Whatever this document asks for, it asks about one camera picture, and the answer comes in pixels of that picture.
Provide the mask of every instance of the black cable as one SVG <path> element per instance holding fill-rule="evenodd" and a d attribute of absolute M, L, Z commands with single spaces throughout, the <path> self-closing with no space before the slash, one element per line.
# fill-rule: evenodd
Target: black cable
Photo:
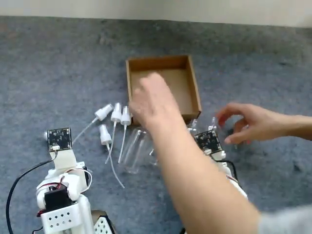
<path fill-rule="evenodd" d="M 31 232 L 31 234 L 35 234 L 37 231 L 41 231 L 42 229 L 43 229 L 43 227 L 38 228 L 38 229 L 34 229 L 34 230 Z"/>
<path fill-rule="evenodd" d="M 10 220 L 10 202 L 11 202 L 11 198 L 12 198 L 12 195 L 13 195 L 13 191 L 14 191 L 17 183 L 19 182 L 20 179 L 22 179 L 25 175 L 27 175 L 31 171 L 33 171 L 33 170 L 37 169 L 38 167 L 41 167 L 41 166 L 43 166 L 45 164 L 53 162 L 54 159 L 57 158 L 57 156 L 58 156 L 58 152 L 56 151 L 55 152 L 55 157 L 53 159 L 50 159 L 50 160 L 45 161 L 45 162 L 41 162 L 41 163 L 37 164 L 36 166 L 33 166 L 32 168 L 28 169 L 26 172 L 22 173 L 14 181 L 14 183 L 13 183 L 11 189 L 10 189 L 10 192 L 9 192 L 9 195 L 8 195 L 8 199 L 6 200 L 6 206 L 5 206 L 5 217 L 6 217 L 6 224 L 8 226 L 9 234 L 14 234 L 13 230 L 12 230 L 12 226 L 11 226 L 11 220 Z"/>
<path fill-rule="evenodd" d="M 242 188 L 242 186 L 240 185 L 239 181 L 238 181 L 238 177 L 237 177 L 237 172 L 236 172 L 236 167 L 234 165 L 234 163 L 232 161 L 229 161 L 229 160 L 225 160 L 225 159 L 222 159 L 222 160 L 215 160 L 214 157 L 210 156 L 211 159 L 215 162 L 226 162 L 226 163 L 229 163 L 231 166 L 232 166 L 232 169 L 233 169 L 233 174 L 234 174 L 234 178 L 237 180 L 237 183 L 238 185 Z"/>
<path fill-rule="evenodd" d="M 215 160 L 215 161 L 216 162 L 226 162 L 226 163 L 229 163 L 232 166 L 234 178 L 238 181 L 236 167 L 235 167 L 235 165 L 234 165 L 234 163 L 232 161 L 224 160 L 224 159 L 223 160 Z"/>

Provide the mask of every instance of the red wire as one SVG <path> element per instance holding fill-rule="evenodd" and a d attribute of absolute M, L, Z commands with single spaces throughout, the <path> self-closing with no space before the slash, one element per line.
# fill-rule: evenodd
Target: red wire
<path fill-rule="evenodd" d="M 41 185 L 38 189 L 41 189 L 42 187 L 44 187 L 44 186 L 48 186 L 48 185 L 59 185 L 59 183 L 56 183 L 56 182 L 53 182 L 53 183 L 47 183 L 47 184 L 43 184 L 43 185 Z"/>

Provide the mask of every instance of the white plastic bracket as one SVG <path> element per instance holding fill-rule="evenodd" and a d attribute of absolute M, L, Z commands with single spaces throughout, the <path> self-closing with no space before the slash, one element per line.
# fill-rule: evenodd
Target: white plastic bracket
<path fill-rule="evenodd" d="M 100 217 L 94 225 L 95 234 L 113 234 L 105 217 Z"/>

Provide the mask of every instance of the human hand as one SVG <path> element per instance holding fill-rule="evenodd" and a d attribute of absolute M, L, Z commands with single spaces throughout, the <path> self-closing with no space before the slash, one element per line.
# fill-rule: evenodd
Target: human hand
<path fill-rule="evenodd" d="M 163 77 L 157 73 L 141 78 L 129 103 L 130 112 L 149 132 L 183 121 L 178 104 Z"/>
<path fill-rule="evenodd" d="M 233 115 L 243 118 L 234 124 L 234 133 L 228 136 L 225 143 L 239 144 L 246 140 L 269 140 L 286 135 L 290 116 L 276 113 L 252 104 L 229 103 L 217 114 L 222 127 Z"/>

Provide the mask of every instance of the circuit board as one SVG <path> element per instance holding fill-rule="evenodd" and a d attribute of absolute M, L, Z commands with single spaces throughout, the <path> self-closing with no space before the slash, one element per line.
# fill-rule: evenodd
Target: circuit board
<path fill-rule="evenodd" d="M 222 151 L 220 140 L 215 130 L 206 131 L 194 136 L 202 151 L 211 150 L 211 154 Z"/>
<path fill-rule="evenodd" d="M 54 151 L 54 148 L 59 146 L 58 150 L 69 150 L 72 148 L 72 135 L 70 128 L 60 128 L 48 130 L 48 148 L 49 151 Z"/>

